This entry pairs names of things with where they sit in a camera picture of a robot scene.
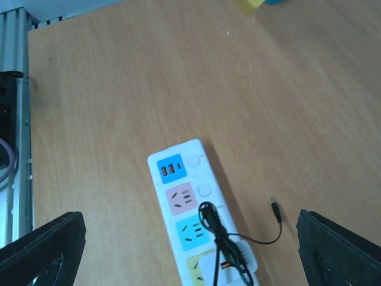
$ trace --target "power strip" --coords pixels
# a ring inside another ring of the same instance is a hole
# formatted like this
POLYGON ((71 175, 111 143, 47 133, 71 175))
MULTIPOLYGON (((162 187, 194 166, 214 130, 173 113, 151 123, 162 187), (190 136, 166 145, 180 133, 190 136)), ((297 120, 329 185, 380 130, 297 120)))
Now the power strip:
MULTIPOLYGON (((205 284, 202 273, 209 269, 211 275, 205 273, 205 277, 212 277, 214 263, 200 269, 199 262, 205 256, 203 264, 208 264, 216 256, 216 245, 213 235, 199 221, 199 204, 210 201, 217 207, 227 231, 237 232, 237 229, 201 141, 193 139, 152 154, 148 157, 148 166, 182 284, 209 286, 210 283, 205 284)), ((239 237, 231 237, 231 240, 241 241, 239 237)), ((242 242, 238 246, 258 286, 254 275, 257 261, 250 246, 242 242)), ((232 268, 221 265, 219 285, 243 285, 235 277, 232 268)))

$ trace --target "electrical outlet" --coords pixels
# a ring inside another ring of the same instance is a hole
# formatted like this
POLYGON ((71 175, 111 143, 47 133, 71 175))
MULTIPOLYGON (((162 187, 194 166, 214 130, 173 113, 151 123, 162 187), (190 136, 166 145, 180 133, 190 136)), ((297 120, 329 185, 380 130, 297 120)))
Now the electrical outlet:
POLYGON ((180 154, 158 161, 157 167, 163 184, 186 177, 186 170, 180 154))
POLYGON ((165 191, 171 212, 174 216, 198 206, 191 183, 185 183, 165 191))
POLYGON ((184 251, 210 241, 208 231, 202 226, 197 214, 176 222, 176 229, 184 251))
POLYGON ((203 253, 197 254, 195 256, 192 256, 186 260, 186 265, 188 267, 193 286, 205 286, 200 267, 198 266, 198 261, 202 256, 212 253, 214 251, 214 249, 211 249, 203 253))

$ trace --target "black connector plug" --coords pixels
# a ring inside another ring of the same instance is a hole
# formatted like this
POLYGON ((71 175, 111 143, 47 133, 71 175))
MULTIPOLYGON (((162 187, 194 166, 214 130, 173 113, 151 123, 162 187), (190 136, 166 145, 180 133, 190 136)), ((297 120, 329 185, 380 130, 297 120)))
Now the black connector plug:
POLYGON ((274 215, 279 223, 282 222, 282 216, 280 215, 280 209, 278 203, 276 202, 274 197, 271 197, 271 207, 273 208, 274 215))

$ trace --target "round white button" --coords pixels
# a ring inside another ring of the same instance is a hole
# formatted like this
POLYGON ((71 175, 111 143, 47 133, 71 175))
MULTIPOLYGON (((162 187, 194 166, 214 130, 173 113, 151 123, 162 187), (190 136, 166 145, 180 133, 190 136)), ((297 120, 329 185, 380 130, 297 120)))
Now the round white button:
POLYGON ((202 184, 198 186, 198 193, 200 196, 206 197, 212 193, 212 189, 210 188, 209 184, 202 184))
POLYGON ((186 159, 186 161, 188 162, 188 165, 190 165, 190 167, 196 167, 200 165, 200 157, 198 157, 197 155, 189 156, 188 159, 186 159))

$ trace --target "yellow socket panel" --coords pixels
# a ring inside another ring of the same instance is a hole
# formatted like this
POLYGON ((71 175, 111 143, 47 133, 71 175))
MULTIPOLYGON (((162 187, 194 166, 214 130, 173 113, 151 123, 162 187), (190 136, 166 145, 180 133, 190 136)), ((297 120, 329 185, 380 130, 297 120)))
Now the yellow socket panel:
POLYGON ((190 277, 192 278, 193 286, 205 286, 205 282, 202 277, 201 270, 198 267, 198 261, 200 260, 202 256, 207 255, 214 251, 215 251, 214 249, 211 249, 203 253, 197 254, 196 256, 192 256, 186 260, 186 265, 188 266, 188 270, 190 273, 190 277))
POLYGON ((265 0, 233 0, 234 4, 246 16, 249 16, 255 9, 257 9, 265 0))

